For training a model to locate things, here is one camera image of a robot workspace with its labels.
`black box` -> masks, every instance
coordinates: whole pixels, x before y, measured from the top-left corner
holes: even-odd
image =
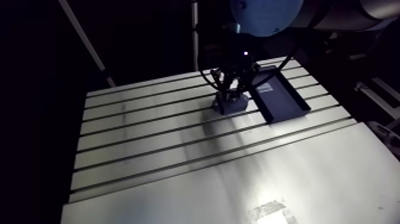
[[[268,82],[257,87],[250,87],[249,93],[256,103],[266,122],[276,123],[301,117],[310,112],[310,106],[297,93],[275,66],[261,68],[252,84],[256,84],[269,76],[275,70],[275,76]]]

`white sticker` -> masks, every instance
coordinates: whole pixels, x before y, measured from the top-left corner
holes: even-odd
[[[270,92],[270,91],[272,91],[274,89],[272,88],[272,86],[268,82],[266,82],[266,83],[262,84],[261,86],[259,86],[257,88],[257,90],[258,90],[259,93],[263,93],[263,92]]]

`black object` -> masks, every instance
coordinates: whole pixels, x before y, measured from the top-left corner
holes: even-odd
[[[301,117],[310,112],[310,106],[275,66],[261,68],[252,84],[265,79],[271,73],[274,76],[268,82],[249,88],[249,93],[267,124]]]
[[[212,102],[212,108],[222,115],[233,114],[241,111],[245,111],[249,102],[249,98],[245,94],[240,94],[238,97],[234,95],[228,99],[224,98],[222,92],[217,92],[215,100]]]

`metal plate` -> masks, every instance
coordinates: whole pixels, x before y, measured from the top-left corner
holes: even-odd
[[[241,113],[215,113],[210,109],[213,88],[193,74],[91,94],[70,201],[227,162],[355,123],[297,61],[288,66],[283,75],[312,112],[273,125],[265,124],[253,101]]]
[[[61,223],[397,223],[399,173],[396,158],[357,124],[67,204]],[[254,216],[273,201],[285,207],[274,217],[285,219]]]
[[[294,88],[301,88],[317,84],[317,81],[312,76],[305,76],[297,79],[291,79],[289,80],[289,82],[290,84],[292,84]],[[208,102],[199,100],[198,102],[200,108],[201,107],[205,108],[207,105],[212,104],[212,100]],[[114,142],[120,142],[120,141],[125,141],[127,139],[138,138],[144,135],[150,135],[154,132],[162,132],[165,130],[177,129],[182,126],[194,125],[196,123],[205,122],[207,120],[224,117],[217,113],[211,113],[211,112],[207,113],[207,111],[212,111],[212,110],[210,109],[205,111],[199,111],[154,121],[153,123],[157,125],[152,125],[151,123],[150,124],[145,123],[142,125],[129,126],[124,128],[119,128],[116,130],[110,130],[107,132],[97,133],[94,135],[83,136],[79,139],[78,150],[98,147],[100,145],[105,145],[105,144],[112,144]]]

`black cable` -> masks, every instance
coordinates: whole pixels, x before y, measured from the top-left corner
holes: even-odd
[[[306,27],[306,29],[312,29],[314,26],[319,24],[319,22],[321,22],[322,19],[325,18],[325,16],[329,13],[332,4],[333,4],[333,0],[324,2],[320,6],[320,9],[315,13],[314,17],[311,19],[311,21],[308,24],[308,26]],[[269,76],[267,76],[265,79],[259,81],[257,84],[253,85],[253,87],[257,88],[257,87],[261,86],[265,82],[268,82],[270,79],[272,79],[276,75],[277,72],[280,72],[284,68],[284,66],[290,61],[290,59],[293,56],[295,56],[297,50],[300,48],[300,43],[303,42],[303,40],[306,37],[306,35],[307,34],[304,34],[303,37],[301,38],[301,41],[297,41],[295,43],[295,46],[292,48],[292,50],[287,55],[285,60],[283,60],[282,63],[280,63],[280,65],[278,66],[277,69],[274,69]]]
[[[333,3],[334,3],[334,0],[329,0],[329,1],[323,2],[322,5],[319,7],[319,10],[317,10],[314,17],[311,19],[311,21],[308,24],[308,26],[306,27],[306,29],[312,29],[314,26],[319,24],[319,22],[321,22],[322,19],[325,18],[325,16],[329,13],[330,8]],[[253,85],[253,88],[257,88],[257,87],[261,86],[262,84],[264,84],[265,82],[268,82],[270,79],[272,79],[276,75],[277,72],[280,72],[284,68],[284,66],[290,61],[290,59],[296,54],[297,50],[300,48],[300,43],[303,42],[305,37],[306,37],[306,34],[303,35],[303,37],[301,38],[301,41],[296,42],[295,46],[292,48],[290,53],[286,56],[285,60],[283,60],[282,63],[280,63],[280,65],[278,66],[277,69],[274,69],[269,76],[267,76],[265,79],[261,80],[257,84]],[[200,65],[199,55],[197,57],[197,63]],[[213,83],[211,83],[210,80],[208,80],[208,78],[204,75],[204,73],[201,69],[199,69],[199,71],[200,71],[201,76],[204,78],[204,80],[209,85],[211,85],[214,89],[216,89],[220,92],[236,94],[240,91],[239,89],[237,89],[235,91],[230,91],[230,90],[226,90],[226,89],[221,90],[217,86],[215,86]]]

